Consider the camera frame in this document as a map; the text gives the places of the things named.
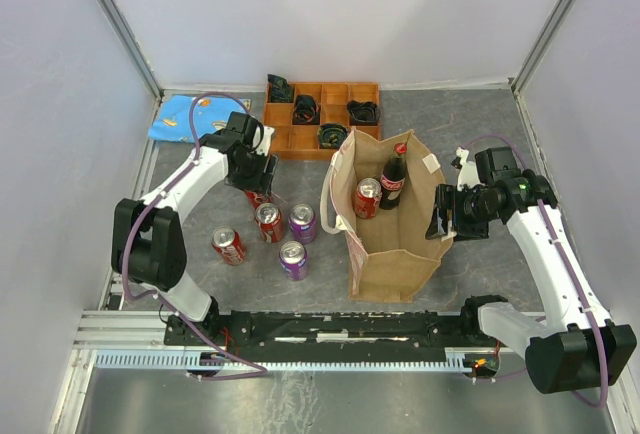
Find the tan canvas tote bag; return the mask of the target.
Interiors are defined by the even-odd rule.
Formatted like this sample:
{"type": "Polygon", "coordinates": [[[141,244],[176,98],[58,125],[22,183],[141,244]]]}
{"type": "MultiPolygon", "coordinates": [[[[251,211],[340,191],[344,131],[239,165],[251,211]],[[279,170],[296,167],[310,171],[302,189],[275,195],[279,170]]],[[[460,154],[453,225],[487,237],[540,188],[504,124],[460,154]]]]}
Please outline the tan canvas tote bag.
{"type": "Polygon", "coordinates": [[[453,243],[452,239],[425,238],[436,187],[444,182],[437,157],[412,130],[384,140],[351,131],[331,158],[319,206],[323,230],[345,235],[350,299],[410,303],[427,283],[453,243]],[[362,219],[354,208],[357,184],[381,176],[397,143],[408,148],[408,172],[399,205],[362,219]]]}

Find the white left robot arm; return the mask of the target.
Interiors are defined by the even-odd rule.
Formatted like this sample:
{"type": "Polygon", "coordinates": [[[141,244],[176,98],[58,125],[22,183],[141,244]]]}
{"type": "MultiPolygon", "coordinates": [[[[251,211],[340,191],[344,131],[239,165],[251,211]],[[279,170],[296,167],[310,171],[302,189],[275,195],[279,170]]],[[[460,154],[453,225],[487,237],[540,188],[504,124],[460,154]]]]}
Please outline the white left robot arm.
{"type": "Polygon", "coordinates": [[[209,344],[221,332],[217,304],[186,272],[183,222],[214,186],[268,194],[278,164],[271,153],[273,127],[233,112],[225,128],[202,136],[184,163],[139,200],[115,207],[112,269],[158,294],[188,319],[187,333],[209,344]]]}

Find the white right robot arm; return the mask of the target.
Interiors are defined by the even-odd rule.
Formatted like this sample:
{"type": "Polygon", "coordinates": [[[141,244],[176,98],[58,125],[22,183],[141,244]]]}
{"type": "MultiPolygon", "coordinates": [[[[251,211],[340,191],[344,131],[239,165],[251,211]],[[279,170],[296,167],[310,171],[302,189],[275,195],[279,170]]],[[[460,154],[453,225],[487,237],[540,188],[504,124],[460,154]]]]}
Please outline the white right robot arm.
{"type": "Polygon", "coordinates": [[[543,303],[544,320],[518,311],[501,295],[472,296],[461,310],[460,336],[481,345],[493,338],[518,354],[543,394],[597,388],[618,380],[637,347],[590,287],[564,232],[549,181],[519,165],[511,147],[470,154],[458,148],[456,184],[436,188],[428,240],[484,240],[500,221],[515,239],[543,303]]]}

